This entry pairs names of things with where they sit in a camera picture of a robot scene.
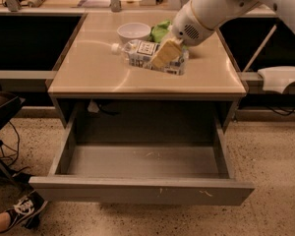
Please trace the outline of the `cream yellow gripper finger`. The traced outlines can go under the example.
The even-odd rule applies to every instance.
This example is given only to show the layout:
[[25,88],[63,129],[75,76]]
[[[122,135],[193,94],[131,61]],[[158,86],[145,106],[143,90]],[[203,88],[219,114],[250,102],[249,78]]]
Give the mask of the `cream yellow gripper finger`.
[[182,53],[183,40],[177,37],[171,37],[165,39],[160,47],[157,49],[155,54],[150,60],[150,64],[157,69],[160,69],[172,60],[179,57]]

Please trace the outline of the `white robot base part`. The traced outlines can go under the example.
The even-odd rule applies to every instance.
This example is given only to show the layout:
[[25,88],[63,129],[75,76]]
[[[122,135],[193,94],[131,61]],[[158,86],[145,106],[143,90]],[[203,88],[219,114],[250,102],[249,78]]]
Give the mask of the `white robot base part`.
[[258,70],[263,78],[263,90],[284,93],[295,83],[295,66],[277,66]]

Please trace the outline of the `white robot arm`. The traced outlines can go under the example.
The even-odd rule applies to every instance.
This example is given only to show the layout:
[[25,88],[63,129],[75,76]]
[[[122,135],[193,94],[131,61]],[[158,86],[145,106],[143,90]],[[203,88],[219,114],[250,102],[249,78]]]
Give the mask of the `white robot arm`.
[[295,0],[189,0],[175,16],[150,64],[160,69],[182,54],[185,46],[197,46],[226,22],[259,5],[269,7],[295,34]]

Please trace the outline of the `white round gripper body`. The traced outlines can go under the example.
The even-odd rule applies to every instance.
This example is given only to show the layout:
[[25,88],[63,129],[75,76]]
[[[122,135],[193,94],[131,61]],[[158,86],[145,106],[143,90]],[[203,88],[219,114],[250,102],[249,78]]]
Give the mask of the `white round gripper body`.
[[170,32],[179,43],[197,46],[223,24],[258,5],[256,0],[189,0],[173,20]]

